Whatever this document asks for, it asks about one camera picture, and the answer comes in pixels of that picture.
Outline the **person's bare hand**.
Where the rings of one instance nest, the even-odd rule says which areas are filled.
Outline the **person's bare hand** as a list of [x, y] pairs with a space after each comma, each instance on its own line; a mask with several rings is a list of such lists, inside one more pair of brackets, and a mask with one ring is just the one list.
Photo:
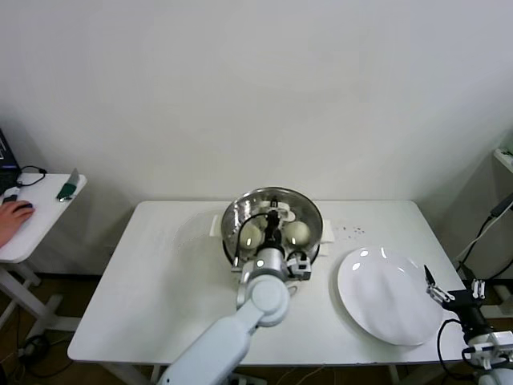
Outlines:
[[9, 201], [1, 205], [0, 244], [6, 245], [21, 226], [32, 217], [33, 205], [28, 201]]

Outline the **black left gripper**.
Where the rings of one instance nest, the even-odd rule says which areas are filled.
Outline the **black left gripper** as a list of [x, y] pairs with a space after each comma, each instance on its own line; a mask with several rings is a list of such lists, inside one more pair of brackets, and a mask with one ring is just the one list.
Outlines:
[[269, 204], [269, 212], [266, 217], [267, 226], [265, 228], [265, 247], [278, 247], [281, 245], [281, 231], [279, 230], [279, 201], [273, 197]]

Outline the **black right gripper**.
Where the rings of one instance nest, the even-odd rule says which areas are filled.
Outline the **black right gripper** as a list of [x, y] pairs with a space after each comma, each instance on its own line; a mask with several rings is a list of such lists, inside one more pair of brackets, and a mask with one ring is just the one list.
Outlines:
[[487, 334], [487, 320], [480, 308], [485, 298], [486, 282], [474, 279], [469, 290], [452, 290], [446, 292], [435, 282], [429, 268], [424, 266], [426, 279], [426, 292], [437, 303], [442, 303], [445, 310], [451, 311], [458, 316], [465, 335]]

